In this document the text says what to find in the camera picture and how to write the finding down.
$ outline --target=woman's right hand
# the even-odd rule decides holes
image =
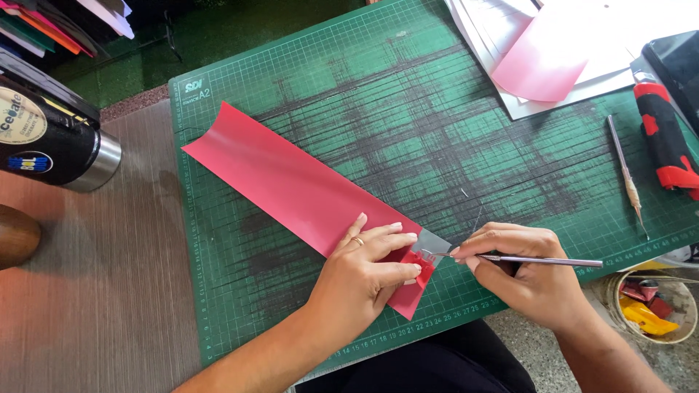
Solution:
[[[554,332],[575,329],[596,315],[571,266],[525,263],[511,277],[492,262],[475,256],[492,250],[522,257],[567,258],[554,232],[489,222],[451,254],[458,263],[468,265],[476,280],[507,305]]]

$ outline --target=green carpet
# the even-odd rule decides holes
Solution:
[[[174,19],[180,63],[165,40],[138,49],[163,36],[164,25],[137,31],[136,39],[120,38],[106,46],[112,56],[90,59],[81,55],[50,74],[99,108],[167,83],[174,76],[237,55],[278,38],[362,7],[364,0],[236,1],[194,10]]]

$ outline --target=bucket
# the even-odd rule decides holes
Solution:
[[[697,326],[697,304],[684,283],[672,281],[658,282],[658,291],[665,295],[666,303],[673,309],[668,321],[679,325],[679,328],[662,336],[647,336],[643,334],[638,324],[626,320],[619,305],[619,290],[624,279],[634,272],[610,274],[590,286],[597,300],[604,305],[609,317],[617,328],[634,336],[659,344],[675,344],[686,340],[692,335]]]

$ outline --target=cutting mat ruler numbers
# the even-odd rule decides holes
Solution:
[[[511,122],[452,23],[442,0],[383,0],[174,78],[175,144],[201,136],[226,101],[452,244],[486,221],[554,230],[569,256],[607,262],[577,269],[581,280],[699,241],[697,204],[657,186],[630,91]],[[619,182],[609,113],[648,243]],[[696,138],[689,144],[697,151]],[[324,260],[177,151],[207,366],[302,305]],[[316,371],[504,307],[445,260],[413,321],[387,308]]]

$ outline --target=hand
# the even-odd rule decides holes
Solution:
[[[590,312],[571,266],[522,264],[514,277],[475,254],[497,250],[522,257],[568,258],[548,229],[489,222],[451,254],[476,280],[511,308],[554,332],[574,329]]]
[[[332,352],[350,343],[379,316],[389,297],[403,283],[414,283],[418,264],[374,263],[417,241],[401,234],[400,222],[360,232],[367,217],[360,214],[320,272],[304,311],[318,324],[317,338]],[[352,240],[360,238],[364,244]]]

